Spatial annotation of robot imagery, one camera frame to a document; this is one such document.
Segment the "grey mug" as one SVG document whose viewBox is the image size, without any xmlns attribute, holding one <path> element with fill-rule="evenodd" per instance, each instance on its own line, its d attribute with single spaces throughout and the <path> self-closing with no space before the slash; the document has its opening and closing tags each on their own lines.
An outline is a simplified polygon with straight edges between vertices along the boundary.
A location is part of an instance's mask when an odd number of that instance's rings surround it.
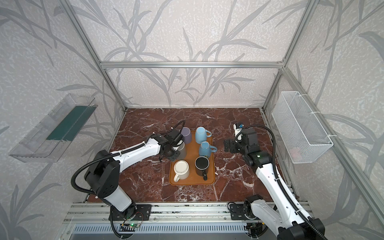
<svg viewBox="0 0 384 240">
<path fill-rule="evenodd" d="M 177 157 L 177 160 L 184 160 L 187 155 L 187 150 L 184 142 L 182 142 L 180 146 L 178 146 L 178 151 L 180 152 L 180 154 Z"/>
</svg>

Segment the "white mug red inside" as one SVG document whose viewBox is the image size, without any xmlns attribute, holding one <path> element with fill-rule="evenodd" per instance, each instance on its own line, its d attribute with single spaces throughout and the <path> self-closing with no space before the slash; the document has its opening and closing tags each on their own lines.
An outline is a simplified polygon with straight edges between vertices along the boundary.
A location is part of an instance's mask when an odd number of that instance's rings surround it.
<svg viewBox="0 0 384 240">
<path fill-rule="evenodd" d="M 177 161 L 174 165 L 174 172 L 174 182 L 187 179 L 190 175 L 189 164 L 184 160 Z"/>
</svg>

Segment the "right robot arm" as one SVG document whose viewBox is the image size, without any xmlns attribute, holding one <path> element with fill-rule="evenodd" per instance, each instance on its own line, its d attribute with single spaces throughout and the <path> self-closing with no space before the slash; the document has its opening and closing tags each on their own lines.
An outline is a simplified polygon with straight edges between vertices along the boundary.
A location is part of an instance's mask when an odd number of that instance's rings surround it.
<svg viewBox="0 0 384 240">
<path fill-rule="evenodd" d="M 266 130 L 272 137 L 273 151 L 262 151 L 255 128 Z M 245 216 L 259 219 L 278 240 L 324 240 L 325 226 L 302 207 L 290 191 L 276 166 L 276 138 L 272 130 L 263 125 L 244 127 L 234 124 L 235 137 L 225 140 L 225 152 L 241 154 L 268 190 L 276 209 L 271 208 L 259 195 L 246 198 Z"/>
</svg>

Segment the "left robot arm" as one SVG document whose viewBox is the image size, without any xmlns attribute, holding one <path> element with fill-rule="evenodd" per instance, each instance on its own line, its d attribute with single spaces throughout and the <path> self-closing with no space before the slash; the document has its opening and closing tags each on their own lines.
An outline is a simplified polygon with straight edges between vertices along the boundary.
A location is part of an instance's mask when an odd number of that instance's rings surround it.
<svg viewBox="0 0 384 240">
<path fill-rule="evenodd" d="M 175 161 L 180 155 L 177 150 L 184 140 L 180 130 L 172 129 L 165 134 L 152 134 L 146 141 L 132 147 L 107 152 L 100 151 L 96 158 L 75 171 L 71 178 L 72 187 L 82 193 L 95 195 L 110 206 L 110 214 L 117 213 L 127 220 L 135 215 L 134 201 L 120 187 L 120 173 L 130 166 L 153 156 Z"/>
</svg>

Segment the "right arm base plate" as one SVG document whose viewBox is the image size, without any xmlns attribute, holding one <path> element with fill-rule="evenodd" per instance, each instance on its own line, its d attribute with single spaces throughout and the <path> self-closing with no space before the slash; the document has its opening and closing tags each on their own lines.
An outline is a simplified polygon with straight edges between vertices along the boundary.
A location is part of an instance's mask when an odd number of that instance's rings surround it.
<svg viewBox="0 0 384 240">
<path fill-rule="evenodd" d="M 233 221 L 246 221 L 248 218 L 245 216 L 244 204 L 237 204 L 234 202 L 229 202 L 227 204 L 227 209 L 230 212 L 231 220 Z"/>
</svg>

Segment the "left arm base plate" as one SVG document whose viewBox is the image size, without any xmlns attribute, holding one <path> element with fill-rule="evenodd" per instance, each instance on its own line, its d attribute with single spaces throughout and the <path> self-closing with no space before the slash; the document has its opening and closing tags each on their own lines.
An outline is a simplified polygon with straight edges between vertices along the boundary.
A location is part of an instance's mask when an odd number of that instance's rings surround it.
<svg viewBox="0 0 384 240">
<path fill-rule="evenodd" d="M 112 221 L 148 221 L 152 205 L 131 204 L 126 210 L 120 212 L 115 206 L 111 206 L 109 220 Z"/>
</svg>

